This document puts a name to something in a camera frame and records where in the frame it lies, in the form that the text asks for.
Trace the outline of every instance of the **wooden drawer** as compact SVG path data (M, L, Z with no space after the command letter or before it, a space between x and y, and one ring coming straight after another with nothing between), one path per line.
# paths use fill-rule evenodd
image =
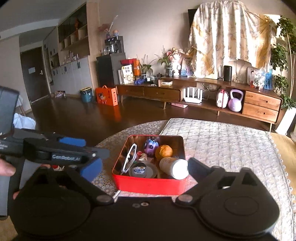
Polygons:
M143 86L117 85L116 88L119 95L144 97Z
M254 104L268 109L279 111L281 100L258 93L246 91L245 103Z
M276 122L278 112L275 110L267 109L261 106L244 103L242 109L244 115L253 116L259 119Z
M181 101L181 91L174 89L145 87L144 95L146 98L151 99Z

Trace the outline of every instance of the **trash can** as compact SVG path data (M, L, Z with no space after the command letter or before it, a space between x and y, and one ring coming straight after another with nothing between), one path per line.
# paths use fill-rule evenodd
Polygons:
M81 96L81 100L84 103L88 103L91 102L92 99L92 88L91 87L87 87L84 89L80 90L80 96Z

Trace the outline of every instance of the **white bottle cap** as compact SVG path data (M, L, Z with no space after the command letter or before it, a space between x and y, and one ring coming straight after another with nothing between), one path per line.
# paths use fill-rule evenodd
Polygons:
M182 180L188 176L188 162L178 159L174 165L171 165L171 175L173 178Z

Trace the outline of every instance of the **blue gripper pad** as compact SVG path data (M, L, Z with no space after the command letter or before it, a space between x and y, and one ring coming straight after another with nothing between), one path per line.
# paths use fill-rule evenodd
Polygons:
M84 147L86 145L86 141L84 139L71 137L63 137L59 140L59 142L80 147ZM88 166L81 168L80 175L91 182L102 171L102 167L102 160L98 158L90 163Z

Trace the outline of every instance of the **black refrigerator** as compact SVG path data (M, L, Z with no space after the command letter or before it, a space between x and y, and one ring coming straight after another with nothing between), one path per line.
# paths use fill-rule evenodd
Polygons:
M108 88L113 88L119 85L118 70L122 67L120 60L123 59L126 59L125 53L112 53L96 58L100 87L106 85Z

